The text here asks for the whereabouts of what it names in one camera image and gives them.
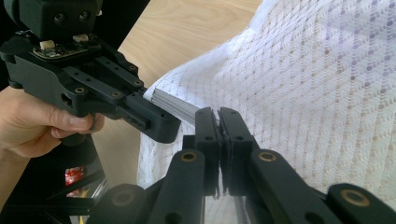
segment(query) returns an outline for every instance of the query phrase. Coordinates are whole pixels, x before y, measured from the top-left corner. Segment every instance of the light wood tabletop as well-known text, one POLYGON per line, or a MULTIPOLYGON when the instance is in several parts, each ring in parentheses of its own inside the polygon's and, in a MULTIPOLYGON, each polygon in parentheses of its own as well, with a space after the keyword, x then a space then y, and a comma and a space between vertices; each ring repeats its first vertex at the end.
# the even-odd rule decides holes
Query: light wood tabletop
MULTIPOLYGON (((149 87, 166 72, 242 32, 260 2, 151 0, 120 52, 139 67, 139 77, 149 87)), ((109 186, 135 184, 140 133, 122 120, 107 119, 93 139, 109 186)))

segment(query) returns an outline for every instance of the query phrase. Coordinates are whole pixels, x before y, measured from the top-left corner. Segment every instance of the wooden surface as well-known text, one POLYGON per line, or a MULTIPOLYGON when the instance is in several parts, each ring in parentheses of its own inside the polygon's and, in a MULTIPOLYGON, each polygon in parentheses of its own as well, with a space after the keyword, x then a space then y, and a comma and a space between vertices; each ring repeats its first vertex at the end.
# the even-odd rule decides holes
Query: wooden surface
MULTIPOLYGON (((120 47, 149 87, 173 68, 244 30, 260 0, 151 0, 120 47)), ((134 184, 140 134, 122 120, 106 120, 93 135, 110 187, 134 184)))

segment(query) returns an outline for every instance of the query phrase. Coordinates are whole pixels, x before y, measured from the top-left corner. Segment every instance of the white fabric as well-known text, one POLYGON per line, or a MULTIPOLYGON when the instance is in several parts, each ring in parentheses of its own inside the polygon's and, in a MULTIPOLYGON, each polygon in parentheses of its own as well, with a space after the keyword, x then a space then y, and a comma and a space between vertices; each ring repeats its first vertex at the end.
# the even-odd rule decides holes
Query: white fabric
POLYGON ((142 136, 141 186, 166 174, 196 109, 225 106, 311 187, 348 182, 396 208, 394 0, 264 0, 245 31, 145 96, 184 122, 174 144, 142 136))

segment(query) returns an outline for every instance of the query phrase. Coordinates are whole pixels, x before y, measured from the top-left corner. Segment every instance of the white mesh cloth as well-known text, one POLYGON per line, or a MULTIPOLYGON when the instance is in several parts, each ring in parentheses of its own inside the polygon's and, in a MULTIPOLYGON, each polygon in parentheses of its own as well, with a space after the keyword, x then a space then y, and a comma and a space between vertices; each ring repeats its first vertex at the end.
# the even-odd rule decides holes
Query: white mesh cloth
MULTIPOLYGON (((183 123, 174 144, 142 136, 138 184, 166 174, 196 109, 225 106, 311 187, 348 182, 396 208, 395 2, 264 0, 240 35, 147 91, 183 123)), ((235 222, 222 198, 207 223, 235 222)))

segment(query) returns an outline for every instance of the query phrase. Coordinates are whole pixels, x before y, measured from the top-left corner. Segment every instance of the human hand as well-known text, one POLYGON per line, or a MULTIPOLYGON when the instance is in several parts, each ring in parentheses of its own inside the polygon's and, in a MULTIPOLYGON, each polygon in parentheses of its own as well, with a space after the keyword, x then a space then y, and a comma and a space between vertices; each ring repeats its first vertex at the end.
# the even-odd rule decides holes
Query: human hand
MULTIPOLYGON (((95 131, 102 129, 104 120, 96 116, 95 131)), ((60 145, 61 138, 91 133, 91 126, 91 115, 77 118, 23 90, 0 91, 0 158, 1 153, 21 159, 42 156, 60 145)))

